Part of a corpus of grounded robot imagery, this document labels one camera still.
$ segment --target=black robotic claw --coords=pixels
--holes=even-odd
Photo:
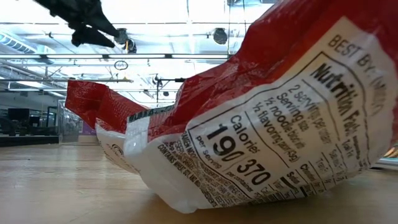
[[[74,29],[72,44],[95,44],[104,47],[114,47],[114,43],[99,32],[113,37],[119,36],[119,31],[108,21],[102,12],[100,0],[34,0],[50,10],[52,16],[59,16]]]

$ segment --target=ceiling light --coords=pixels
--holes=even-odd
[[[117,54],[109,55],[110,58],[165,58],[164,54]]]
[[[7,89],[8,91],[40,91],[38,89]]]
[[[67,91],[67,89],[45,89],[43,91]]]
[[[79,59],[79,58],[84,58],[84,59],[101,59],[103,58],[102,55],[100,54],[59,54],[59,55],[47,55],[48,58],[50,59]]]
[[[32,54],[2,54],[0,55],[2,59],[27,59],[27,58],[41,58],[40,55]]]
[[[227,59],[227,55],[191,55],[191,54],[178,54],[172,55],[173,58],[185,58],[185,59]]]

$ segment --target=wall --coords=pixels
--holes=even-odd
[[[47,111],[48,106],[57,106],[58,100],[54,96],[38,95],[36,92],[27,92],[28,97],[20,93],[0,93],[0,109],[28,108],[32,110]]]

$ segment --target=table surface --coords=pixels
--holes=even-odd
[[[398,172],[367,171],[310,198],[185,215],[98,146],[0,148],[0,223],[398,223]]]

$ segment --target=red and white package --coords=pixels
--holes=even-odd
[[[112,95],[95,118],[122,133],[126,112],[140,111],[124,156],[178,211],[320,194],[397,139],[397,9],[396,0],[279,1],[236,55],[186,80],[175,105],[133,109]]]
[[[124,158],[127,117],[147,108],[109,89],[106,85],[69,81],[65,106],[80,116],[96,134],[106,157],[126,171],[137,170]]]

